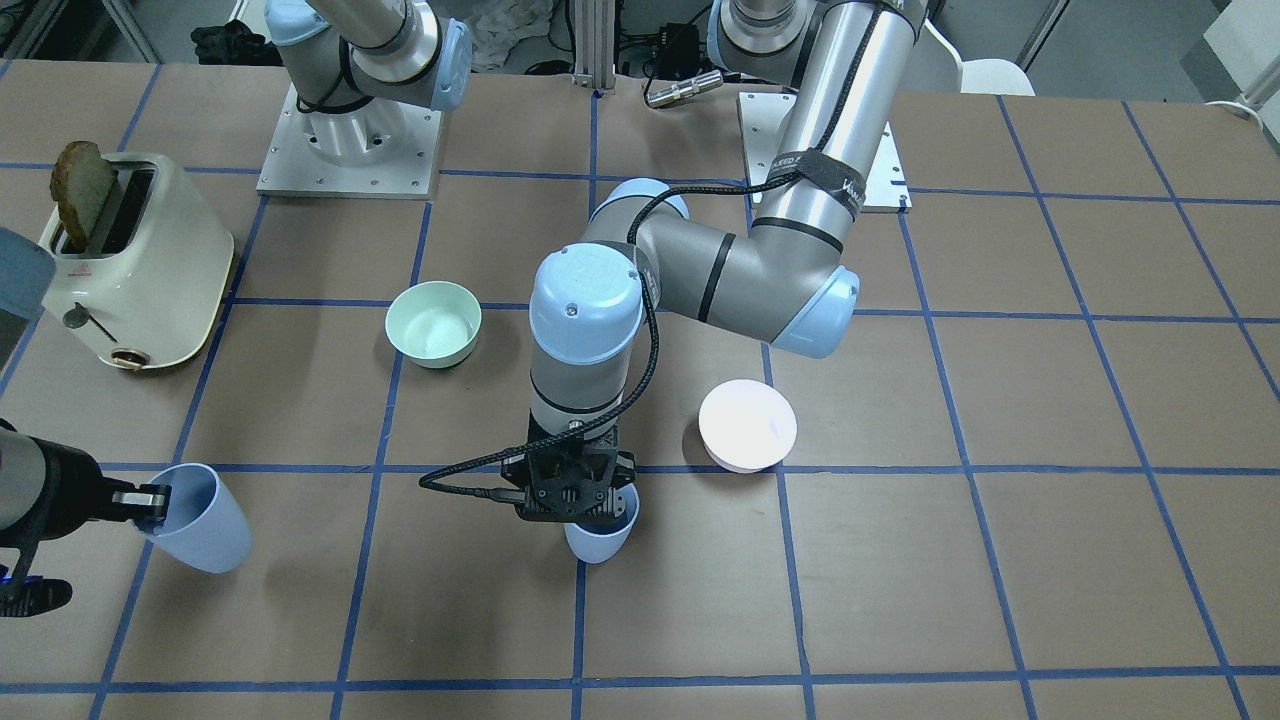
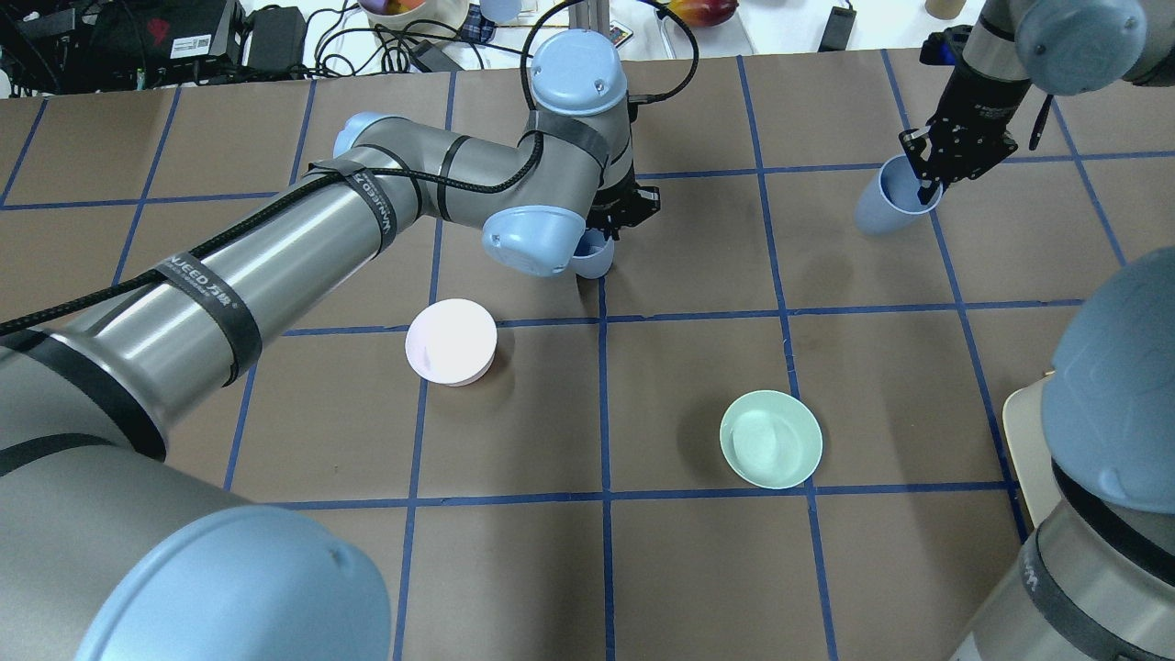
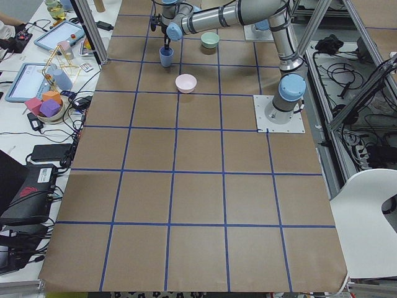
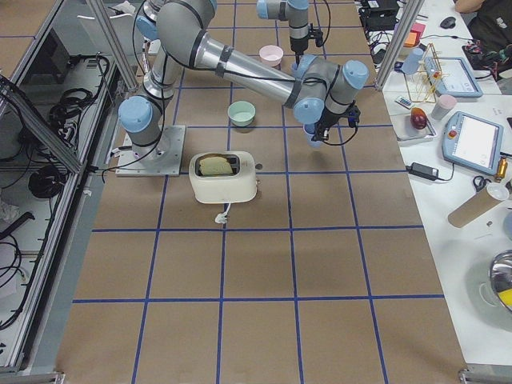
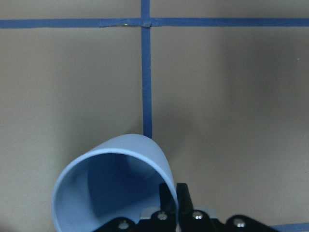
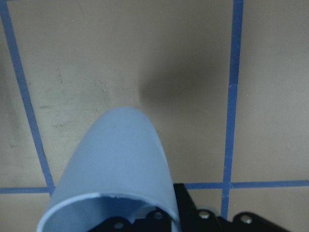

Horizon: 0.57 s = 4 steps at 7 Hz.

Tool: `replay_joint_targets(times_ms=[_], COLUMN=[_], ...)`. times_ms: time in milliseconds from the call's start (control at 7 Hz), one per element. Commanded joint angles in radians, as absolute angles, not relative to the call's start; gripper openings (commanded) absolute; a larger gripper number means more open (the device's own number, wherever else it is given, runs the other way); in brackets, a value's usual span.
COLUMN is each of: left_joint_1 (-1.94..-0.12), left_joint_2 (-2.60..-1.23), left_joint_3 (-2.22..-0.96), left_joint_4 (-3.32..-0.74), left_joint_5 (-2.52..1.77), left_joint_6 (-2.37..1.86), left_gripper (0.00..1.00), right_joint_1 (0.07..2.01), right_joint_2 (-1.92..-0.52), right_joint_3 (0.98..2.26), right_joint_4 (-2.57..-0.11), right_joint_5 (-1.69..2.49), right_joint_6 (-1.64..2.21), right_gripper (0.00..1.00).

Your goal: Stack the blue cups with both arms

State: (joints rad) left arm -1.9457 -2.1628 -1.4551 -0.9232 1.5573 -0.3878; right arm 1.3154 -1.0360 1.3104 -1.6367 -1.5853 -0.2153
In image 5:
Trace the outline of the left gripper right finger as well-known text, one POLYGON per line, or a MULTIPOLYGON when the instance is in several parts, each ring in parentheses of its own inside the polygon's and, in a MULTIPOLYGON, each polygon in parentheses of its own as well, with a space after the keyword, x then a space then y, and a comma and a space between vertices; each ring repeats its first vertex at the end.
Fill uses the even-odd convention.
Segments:
POLYGON ((191 200, 188 185, 186 183, 177 183, 176 186, 179 217, 187 217, 192 214, 194 206, 191 200))

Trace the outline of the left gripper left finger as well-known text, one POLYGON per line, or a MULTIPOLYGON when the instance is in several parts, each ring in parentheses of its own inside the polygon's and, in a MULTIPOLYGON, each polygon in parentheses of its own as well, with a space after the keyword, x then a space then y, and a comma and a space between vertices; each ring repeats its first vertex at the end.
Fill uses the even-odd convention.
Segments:
POLYGON ((159 184, 160 210, 158 219, 178 219, 178 203, 166 183, 159 184))

